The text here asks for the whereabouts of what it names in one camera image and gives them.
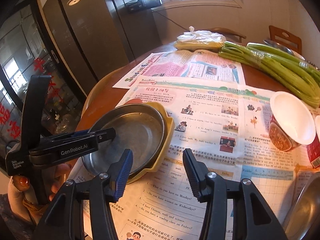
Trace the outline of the celery bunch back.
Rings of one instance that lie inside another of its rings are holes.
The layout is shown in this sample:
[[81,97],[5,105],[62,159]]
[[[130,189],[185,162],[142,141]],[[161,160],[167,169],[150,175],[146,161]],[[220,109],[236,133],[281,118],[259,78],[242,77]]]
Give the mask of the celery bunch back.
[[316,81],[317,85],[319,85],[319,70],[317,70],[315,67],[313,67],[311,64],[307,63],[306,61],[303,61],[291,54],[288,54],[280,49],[260,44],[260,43],[252,43],[249,42],[246,46],[248,49],[258,50],[265,53],[269,53],[271,55],[276,55],[277,57],[281,57],[283,59],[286,59],[290,61],[291,63],[294,63],[296,65],[299,65],[302,67],[308,74],[310,74],[313,79]]

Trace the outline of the yellow shell-shaped plate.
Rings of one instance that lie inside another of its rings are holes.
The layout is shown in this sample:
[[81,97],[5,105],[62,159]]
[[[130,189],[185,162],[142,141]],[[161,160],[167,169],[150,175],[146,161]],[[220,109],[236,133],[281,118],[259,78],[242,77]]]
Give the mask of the yellow shell-shaped plate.
[[162,142],[160,144],[160,148],[157,151],[158,155],[155,161],[153,161],[151,164],[151,167],[143,168],[137,175],[135,176],[129,176],[129,179],[127,181],[127,184],[131,184],[140,178],[142,178],[147,173],[155,173],[159,170],[164,157],[167,155],[167,151],[170,146],[170,142],[172,139],[172,135],[174,132],[174,119],[171,117],[168,112],[165,110],[163,105],[161,105],[159,102],[145,102],[143,105],[148,105],[154,109],[156,109],[160,115],[162,116],[164,120],[164,136],[162,139]]

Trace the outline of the wooden chair back right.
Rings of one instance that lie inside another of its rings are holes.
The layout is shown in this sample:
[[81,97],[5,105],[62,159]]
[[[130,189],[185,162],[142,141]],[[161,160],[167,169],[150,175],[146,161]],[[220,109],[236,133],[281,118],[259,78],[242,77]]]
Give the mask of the wooden chair back right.
[[268,28],[271,41],[277,42],[299,54],[302,53],[302,40],[300,37],[273,25],[270,25]]

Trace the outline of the celery bunch front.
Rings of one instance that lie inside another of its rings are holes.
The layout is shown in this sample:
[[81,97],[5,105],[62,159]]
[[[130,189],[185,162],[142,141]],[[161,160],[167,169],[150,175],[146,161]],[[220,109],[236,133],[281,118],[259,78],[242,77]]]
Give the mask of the celery bunch front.
[[299,65],[276,55],[248,49],[246,46],[228,41],[220,49],[219,56],[246,64],[268,74],[309,106],[319,107],[319,85]]

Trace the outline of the wooden chair behind table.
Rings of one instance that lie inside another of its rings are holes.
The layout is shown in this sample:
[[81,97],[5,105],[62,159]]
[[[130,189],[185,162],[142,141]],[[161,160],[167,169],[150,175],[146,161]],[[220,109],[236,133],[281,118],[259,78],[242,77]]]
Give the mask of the wooden chair behind table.
[[246,35],[228,28],[210,28],[208,29],[208,31],[211,31],[212,33],[219,33],[223,35],[227,39],[227,41],[236,43],[242,43],[242,41],[247,38]]

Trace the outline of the large red noodle cup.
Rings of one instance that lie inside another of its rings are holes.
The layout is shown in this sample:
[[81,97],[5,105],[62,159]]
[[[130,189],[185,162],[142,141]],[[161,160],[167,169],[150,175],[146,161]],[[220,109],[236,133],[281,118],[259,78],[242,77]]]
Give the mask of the large red noodle cup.
[[271,118],[268,135],[274,146],[289,152],[300,145],[309,145],[316,136],[316,127],[308,107],[287,92],[275,92],[270,98]]

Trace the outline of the newspaper sheet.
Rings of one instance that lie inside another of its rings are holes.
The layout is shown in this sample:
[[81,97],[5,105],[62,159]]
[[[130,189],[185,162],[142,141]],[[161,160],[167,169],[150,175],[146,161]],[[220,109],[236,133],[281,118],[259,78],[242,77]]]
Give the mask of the newspaper sheet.
[[208,50],[177,50],[152,53],[125,74],[114,88],[129,89],[139,76],[191,77],[202,80],[234,82],[244,85],[240,63],[224,59]]
[[114,107],[136,102],[160,103],[175,124],[158,171],[127,185],[111,205],[119,239],[198,239],[206,206],[191,192],[182,163],[186,148],[223,178],[251,179],[283,222],[311,166],[305,146],[283,152],[270,141],[272,96],[270,90],[236,83],[140,77],[125,95],[97,97],[81,128]]

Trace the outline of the stainless steel bowl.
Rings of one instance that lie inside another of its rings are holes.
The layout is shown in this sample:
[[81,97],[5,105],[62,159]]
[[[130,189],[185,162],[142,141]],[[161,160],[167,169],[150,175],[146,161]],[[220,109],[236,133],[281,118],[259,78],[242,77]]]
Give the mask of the stainless steel bowl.
[[313,174],[289,210],[283,228],[288,239],[319,239],[319,173]]

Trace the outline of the front newspaper sheet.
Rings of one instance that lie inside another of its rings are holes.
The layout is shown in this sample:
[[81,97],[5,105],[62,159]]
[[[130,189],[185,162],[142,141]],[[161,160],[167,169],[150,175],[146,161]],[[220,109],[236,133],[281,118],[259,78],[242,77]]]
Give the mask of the front newspaper sheet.
[[114,107],[136,102],[160,103],[175,124],[158,171],[127,185],[111,205],[119,239],[198,239],[206,206],[191,192],[182,163],[186,148],[223,178],[251,179],[283,222],[311,166],[305,146],[283,152],[270,141],[272,96],[270,90],[236,83],[140,77],[125,95],[97,97],[81,128]]

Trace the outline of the metal bowl far back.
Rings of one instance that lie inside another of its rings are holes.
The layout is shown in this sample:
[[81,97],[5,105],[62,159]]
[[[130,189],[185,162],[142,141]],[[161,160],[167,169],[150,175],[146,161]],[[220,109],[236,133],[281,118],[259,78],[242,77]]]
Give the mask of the metal bowl far back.
[[284,51],[284,52],[286,52],[286,53],[288,53],[288,54],[290,54],[290,55],[294,55],[294,53],[293,53],[292,50],[290,50],[289,48],[287,48],[286,46],[284,46],[284,45],[282,45],[282,44],[279,44],[279,43],[277,43],[277,42],[274,42],[274,41],[268,40],[268,39],[263,40],[263,42],[264,42],[264,44],[266,44],[266,45],[268,45],[268,46],[271,46],[271,47],[273,47],[273,48],[280,49],[280,50],[282,50],[282,51]]

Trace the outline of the small red noodle cup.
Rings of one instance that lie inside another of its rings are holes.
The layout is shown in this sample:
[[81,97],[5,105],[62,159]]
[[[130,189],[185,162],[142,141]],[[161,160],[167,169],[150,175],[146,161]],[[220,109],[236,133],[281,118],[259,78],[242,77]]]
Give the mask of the small red noodle cup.
[[315,118],[316,136],[313,142],[307,146],[307,153],[313,168],[320,166],[320,116]]

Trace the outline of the plastic bag with yellow food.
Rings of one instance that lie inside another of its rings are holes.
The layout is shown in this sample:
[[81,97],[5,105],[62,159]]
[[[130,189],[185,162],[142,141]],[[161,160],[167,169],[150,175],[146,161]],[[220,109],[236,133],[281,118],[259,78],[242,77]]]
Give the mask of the plastic bag with yellow food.
[[189,31],[177,37],[174,47],[177,50],[196,51],[198,49],[205,49],[219,51],[226,41],[226,38],[222,34],[212,33],[208,30],[195,30],[193,26],[190,26]]

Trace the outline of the black box on shelf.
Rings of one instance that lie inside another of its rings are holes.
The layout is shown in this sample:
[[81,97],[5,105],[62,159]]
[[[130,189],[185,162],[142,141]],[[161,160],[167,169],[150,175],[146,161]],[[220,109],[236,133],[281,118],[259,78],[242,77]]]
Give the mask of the black box on shelf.
[[160,0],[132,0],[125,4],[129,13],[134,13],[146,9],[152,9],[161,6]]

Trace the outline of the curved wooden chair left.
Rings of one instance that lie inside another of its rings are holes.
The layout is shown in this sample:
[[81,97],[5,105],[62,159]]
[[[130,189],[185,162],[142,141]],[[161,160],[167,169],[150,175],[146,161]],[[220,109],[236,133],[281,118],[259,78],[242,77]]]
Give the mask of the curved wooden chair left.
[[92,101],[101,93],[101,91],[109,84],[112,83],[111,86],[113,86],[116,82],[113,81],[116,78],[116,75],[118,75],[124,67],[121,67],[119,69],[116,69],[112,71],[111,73],[107,74],[105,77],[103,77],[90,91],[89,95],[87,96],[87,99],[84,103],[84,107],[81,112],[81,116],[84,115],[85,111],[88,109]]

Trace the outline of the round metal pan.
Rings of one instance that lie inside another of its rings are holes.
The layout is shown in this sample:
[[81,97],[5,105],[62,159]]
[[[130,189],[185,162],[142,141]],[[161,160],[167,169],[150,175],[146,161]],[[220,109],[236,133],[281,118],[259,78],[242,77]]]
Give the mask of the round metal pan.
[[116,137],[100,143],[99,150],[82,157],[87,171],[93,175],[107,171],[112,163],[119,161],[125,149],[133,153],[130,176],[151,167],[164,136],[164,120],[156,109],[140,103],[119,106],[103,115],[90,130],[104,128],[114,128]]

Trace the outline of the grey refrigerator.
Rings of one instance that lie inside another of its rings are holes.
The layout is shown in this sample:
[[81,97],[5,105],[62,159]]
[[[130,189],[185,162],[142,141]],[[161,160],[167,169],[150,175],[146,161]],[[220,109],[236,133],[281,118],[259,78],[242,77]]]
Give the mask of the grey refrigerator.
[[159,47],[151,9],[129,13],[132,0],[38,0],[68,71],[88,94],[110,72]]

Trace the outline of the back newspaper sheet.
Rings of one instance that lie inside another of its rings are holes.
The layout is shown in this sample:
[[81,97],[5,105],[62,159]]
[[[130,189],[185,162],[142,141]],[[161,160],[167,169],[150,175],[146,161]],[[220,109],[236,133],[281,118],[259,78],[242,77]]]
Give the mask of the back newspaper sheet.
[[202,80],[234,82],[244,85],[240,63],[224,59],[208,50],[177,50],[152,53],[125,74],[114,88],[129,89],[139,76],[191,77]]

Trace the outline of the celery bunch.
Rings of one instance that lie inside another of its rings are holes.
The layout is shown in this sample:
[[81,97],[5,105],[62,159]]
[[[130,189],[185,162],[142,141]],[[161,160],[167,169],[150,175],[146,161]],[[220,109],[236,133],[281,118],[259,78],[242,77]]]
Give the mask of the celery bunch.
[[294,63],[296,65],[299,65],[302,67],[308,74],[310,74],[313,79],[316,81],[317,85],[319,85],[319,70],[317,70],[315,67],[313,67],[311,64],[307,63],[306,61],[303,61],[291,54],[288,54],[280,49],[260,44],[260,43],[252,43],[249,42],[246,46],[248,49],[258,50],[265,53],[269,53],[271,55],[276,55],[277,57],[281,57],[283,59],[286,59],[290,61],[291,63]]
[[276,55],[248,49],[246,46],[228,41],[220,49],[219,56],[246,64],[268,74],[309,106],[319,107],[319,85],[299,65]]

